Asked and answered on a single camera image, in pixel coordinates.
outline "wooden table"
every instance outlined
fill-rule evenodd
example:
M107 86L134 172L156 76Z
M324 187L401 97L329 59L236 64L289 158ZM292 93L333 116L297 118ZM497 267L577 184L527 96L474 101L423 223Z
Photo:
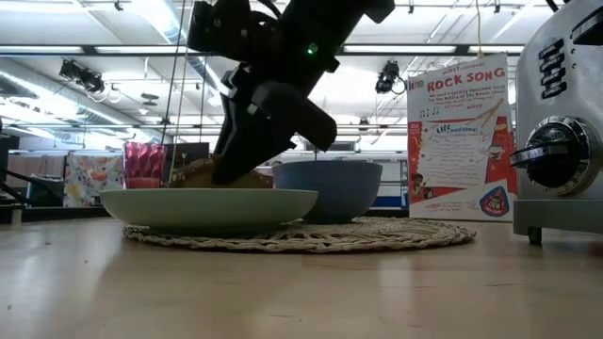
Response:
M112 219L0 231L0 337L567 339L603 333L603 237L466 224L475 243L240 254L122 239Z

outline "cup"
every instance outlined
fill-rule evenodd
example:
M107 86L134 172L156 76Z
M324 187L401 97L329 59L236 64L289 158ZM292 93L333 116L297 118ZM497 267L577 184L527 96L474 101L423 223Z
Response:
M132 188L160 188L166 148L159 144L126 142L123 145L123 185Z

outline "round placemat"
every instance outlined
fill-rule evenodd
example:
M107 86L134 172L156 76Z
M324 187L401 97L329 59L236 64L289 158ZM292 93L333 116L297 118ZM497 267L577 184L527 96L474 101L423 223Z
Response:
M270 253L426 249L466 243L476 235L464 227L411 218L358 218L352 223L339 225L312 225L296 221L279 232L227 239L160 234L139 226L125 226L123 233L127 238L141 242L193 250Z

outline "colorful banner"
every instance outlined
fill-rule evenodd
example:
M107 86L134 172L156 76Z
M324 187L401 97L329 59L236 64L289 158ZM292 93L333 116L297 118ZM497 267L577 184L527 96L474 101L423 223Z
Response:
M513 220L507 57L409 79L411 218Z
M100 206L105 189L123 189L123 157L69 154L65 167L64 207Z

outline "light green plate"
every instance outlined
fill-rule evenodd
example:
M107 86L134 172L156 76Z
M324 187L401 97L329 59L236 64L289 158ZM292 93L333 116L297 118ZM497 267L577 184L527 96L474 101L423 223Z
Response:
M101 192L123 222L171 234L256 233L305 216L318 192L292 189L159 188Z

